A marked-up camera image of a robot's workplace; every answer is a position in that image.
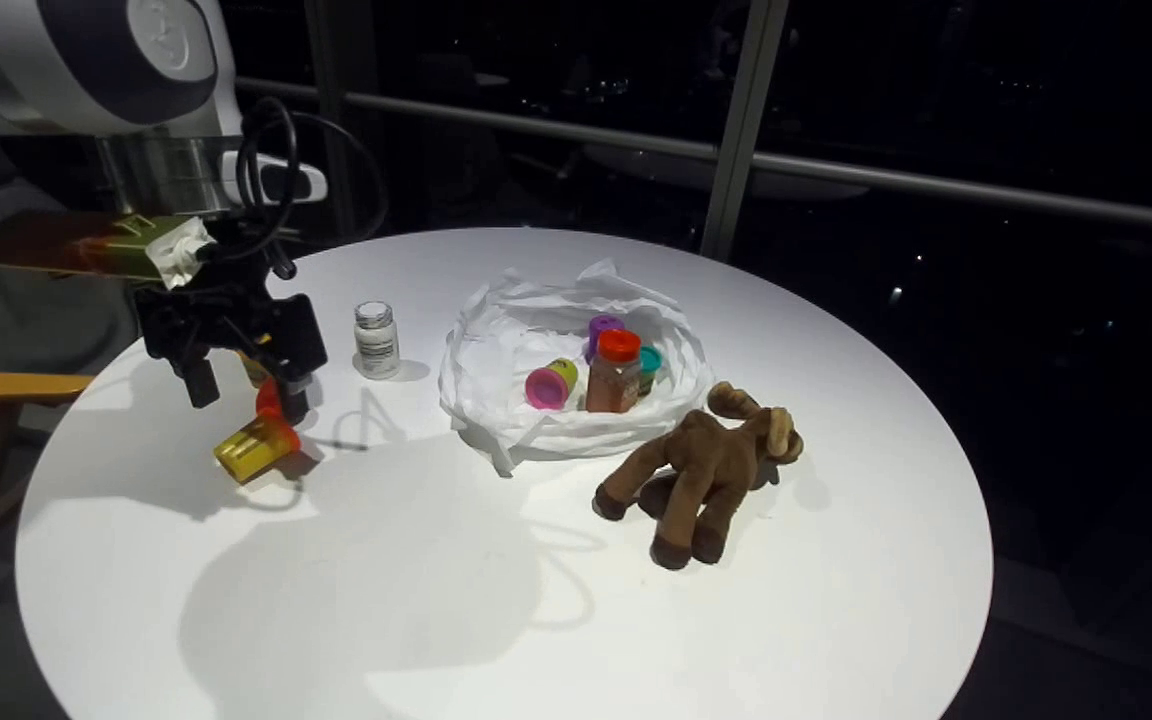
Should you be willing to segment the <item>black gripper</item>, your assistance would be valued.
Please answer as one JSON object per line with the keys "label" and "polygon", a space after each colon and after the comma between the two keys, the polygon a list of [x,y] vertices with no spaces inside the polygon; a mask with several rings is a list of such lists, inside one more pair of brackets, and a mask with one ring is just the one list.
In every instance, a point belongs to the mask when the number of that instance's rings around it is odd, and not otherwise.
{"label": "black gripper", "polygon": [[136,297],[143,346],[173,361],[186,399],[209,408],[219,399],[210,346],[253,354],[286,414],[309,412],[309,378],[327,361],[309,297],[277,299],[266,290],[266,260],[215,260],[184,289],[153,289]]}

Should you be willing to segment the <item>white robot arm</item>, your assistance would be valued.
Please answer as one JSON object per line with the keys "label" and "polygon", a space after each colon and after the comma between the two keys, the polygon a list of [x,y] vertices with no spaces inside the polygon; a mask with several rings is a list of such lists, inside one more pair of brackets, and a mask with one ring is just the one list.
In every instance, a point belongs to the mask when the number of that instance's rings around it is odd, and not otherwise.
{"label": "white robot arm", "polygon": [[0,134],[95,139],[116,217],[141,232],[143,351],[166,361],[186,399],[219,395],[209,351],[240,351],[286,419],[327,361],[291,274],[286,217],[327,195],[301,159],[281,101],[237,102],[219,0],[0,0]]}

